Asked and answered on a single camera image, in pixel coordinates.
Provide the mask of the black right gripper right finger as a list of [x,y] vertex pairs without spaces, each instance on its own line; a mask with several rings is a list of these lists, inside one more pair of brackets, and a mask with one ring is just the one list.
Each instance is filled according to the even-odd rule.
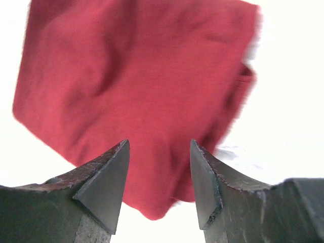
[[215,158],[196,141],[190,167],[206,242],[323,242],[323,179],[268,185]]

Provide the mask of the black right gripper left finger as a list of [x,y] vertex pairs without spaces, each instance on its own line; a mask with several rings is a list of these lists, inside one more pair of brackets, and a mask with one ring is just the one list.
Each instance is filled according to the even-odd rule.
[[1,242],[110,242],[130,160],[123,140],[43,184],[1,187]]

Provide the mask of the dark red t-shirt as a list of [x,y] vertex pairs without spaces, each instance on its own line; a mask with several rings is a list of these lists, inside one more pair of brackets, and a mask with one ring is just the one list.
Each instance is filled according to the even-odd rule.
[[124,202],[194,201],[189,148],[228,133],[254,82],[243,1],[32,1],[13,115],[75,166],[130,142]]

